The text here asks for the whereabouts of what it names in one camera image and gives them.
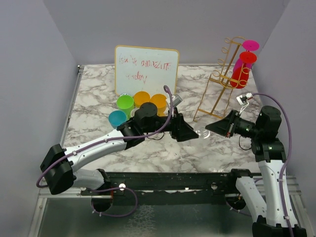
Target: screw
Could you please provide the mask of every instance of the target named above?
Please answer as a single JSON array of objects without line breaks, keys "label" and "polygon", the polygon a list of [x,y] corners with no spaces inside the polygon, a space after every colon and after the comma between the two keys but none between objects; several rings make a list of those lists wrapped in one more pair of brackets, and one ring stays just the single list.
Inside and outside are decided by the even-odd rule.
[{"label": "screw", "polygon": [[120,184],[119,186],[118,186],[119,188],[126,188],[126,185],[125,184]]},{"label": "screw", "polygon": [[212,190],[216,190],[216,189],[217,189],[217,184],[212,183],[212,184],[211,184],[211,188],[212,188]]}]

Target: gray floor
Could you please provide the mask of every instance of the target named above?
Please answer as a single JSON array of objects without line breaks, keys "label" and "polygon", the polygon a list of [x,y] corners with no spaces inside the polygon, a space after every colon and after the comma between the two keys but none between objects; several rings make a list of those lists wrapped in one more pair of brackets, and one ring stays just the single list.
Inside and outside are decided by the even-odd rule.
[{"label": "gray floor", "polygon": [[[125,218],[92,214],[89,198],[49,198],[39,237],[251,237],[251,217],[226,205],[140,206]],[[115,207],[122,214],[130,207]]]}]

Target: plastic cup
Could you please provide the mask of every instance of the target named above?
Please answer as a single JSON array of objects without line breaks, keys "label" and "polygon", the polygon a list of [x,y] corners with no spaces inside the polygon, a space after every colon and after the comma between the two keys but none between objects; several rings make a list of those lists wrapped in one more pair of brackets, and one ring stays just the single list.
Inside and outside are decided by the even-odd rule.
[{"label": "plastic cup", "polygon": [[139,110],[139,108],[135,108],[135,109],[132,109],[132,111],[130,112],[130,116],[131,117],[134,117],[135,116],[135,112]]},{"label": "plastic cup", "polygon": [[164,111],[167,107],[166,102],[167,97],[163,94],[156,94],[151,99],[150,102],[157,106],[157,115],[158,116],[164,116]]},{"label": "plastic cup", "polygon": [[[239,58],[236,63],[235,63],[235,66],[233,68],[233,73],[238,69],[238,68],[241,68],[242,67],[242,60]],[[249,68],[251,69],[252,67],[252,63],[246,63],[246,68]]]},{"label": "plastic cup", "polygon": [[242,47],[248,51],[256,51],[259,49],[260,44],[254,40],[246,40],[242,43]]},{"label": "plastic cup", "polygon": [[130,112],[134,109],[134,99],[129,95],[122,95],[117,100],[118,109],[126,114],[127,119],[130,118]]},{"label": "plastic cup", "polygon": [[252,52],[242,52],[239,58],[243,63],[255,63],[257,61],[257,56]]},{"label": "plastic cup", "polygon": [[126,114],[121,110],[115,110],[109,115],[109,122],[113,128],[117,128],[126,121]]},{"label": "plastic cup", "polygon": [[150,102],[150,95],[145,91],[139,91],[134,95],[134,104],[136,108],[140,108],[142,104]]}]

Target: marble countertop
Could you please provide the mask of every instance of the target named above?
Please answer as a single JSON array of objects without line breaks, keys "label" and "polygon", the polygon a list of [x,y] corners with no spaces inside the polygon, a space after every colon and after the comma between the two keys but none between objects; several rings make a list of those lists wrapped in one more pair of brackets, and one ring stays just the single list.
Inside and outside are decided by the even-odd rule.
[{"label": "marble countertop", "polygon": [[[215,122],[218,118],[198,112],[198,122],[193,122],[194,114],[202,98],[207,80],[214,69],[212,66],[179,66],[176,93],[183,102],[177,107],[185,121],[198,129]],[[71,114],[64,141],[64,147],[79,145],[112,131],[109,114],[116,110],[118,96],[114,92],[114,66],[85,66],[78,94]],[[222,86],[210,82],[201,108],[210,111]],[[228,113],[240,109],[236,96],[246,92],[257,92],[252,74],[248,85],[233,91]],[[227,90],[217,111],[223,112],[229,96]],[[260,99],[255,98],[243,112],[242,118],[255,121],[260,110]],[[230,139],[211,133],[208,138],[177,143],[167,133],[160,141],[149,140],[120,153],[110,154],[88,165],[85,169],[101,168],[105,171],[126,172],[229,172],[232,168],[247,168],[259,172],[251,151],[238,146],[239,136]],[[250,147],[250,140],[241,138],[244,148]]]}]

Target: blue cup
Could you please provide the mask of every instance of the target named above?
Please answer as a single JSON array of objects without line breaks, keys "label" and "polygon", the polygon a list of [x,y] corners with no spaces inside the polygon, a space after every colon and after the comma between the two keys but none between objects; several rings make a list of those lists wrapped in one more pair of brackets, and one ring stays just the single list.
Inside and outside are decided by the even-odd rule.
[{"label": "blue cup", "polygon": [[123,111],[116,110],[110,113],[109,122],[113,128],[117,128],[126,121],[127,117]]}]

